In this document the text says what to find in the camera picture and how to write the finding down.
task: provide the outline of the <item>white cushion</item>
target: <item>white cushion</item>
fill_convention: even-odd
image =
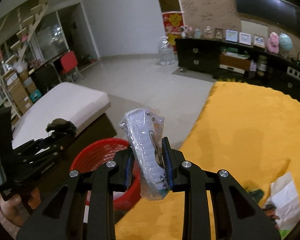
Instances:
[[[16,148],[31,139],[46,138],[47,125],[63,118],[77,127],[77,135],[110,107],[105,92],[63,82],[40,98],[21,117],[13,132],[12,147]]]

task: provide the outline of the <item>green object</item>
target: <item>green object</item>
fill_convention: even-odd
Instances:
[[[254,199],[255,202],[259,203],[259,201],[263,198],[265,193],[261,189],[257,189],[254,191],[250,191],[249,194]]]
[[[236,49],[236,48],[226,48],[226,52],[232,52],[232,53],[238,53],[238,49]]]
[[[238,56],[240,56],[240,57],[246,57],[246,58],[250,58],[250,55],[249,55],[249,54],[238,54]]]
[[[290,231],[291,230],[279,230],[281,239],[284,239],[290,233]]]

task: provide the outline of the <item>wallpaper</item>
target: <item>wallpaper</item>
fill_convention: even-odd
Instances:
[[[240,20],[246,20],[268,26],[269,34],[286,33],[290,36],[293,49],[291,56],[297,56],[300,51],[300,38],[275,26],[274,23],[249,15],[239,14],[236,11],[235,0],[181,0],[186,25],[204,30],[207,26],[222,29],[241,31]]]

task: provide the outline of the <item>yellow blanket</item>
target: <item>yellow blanket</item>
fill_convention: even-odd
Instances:
[[[270,88],[217,82],[180,149],[203,170],[228,170],[243,186],[270,195],[270,183],[291,171],[300,200],[300,103]],[[141,199],[116,225],[117,239],[181,239],[184,193]],[[214,234],[210,205],[211,232]]]

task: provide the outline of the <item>plastic bag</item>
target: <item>plastic bag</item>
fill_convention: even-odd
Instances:
[[[16,62],[15,64],[13,64],[13,69],[20,74],[22,73],[22,71],[28,69],[28,63],[25,61]]]
[[[127,112],[119,126],[141,169],[141,197],[164,199],[169,192],[161,150],[164,117],[152,109],[137,108]]]

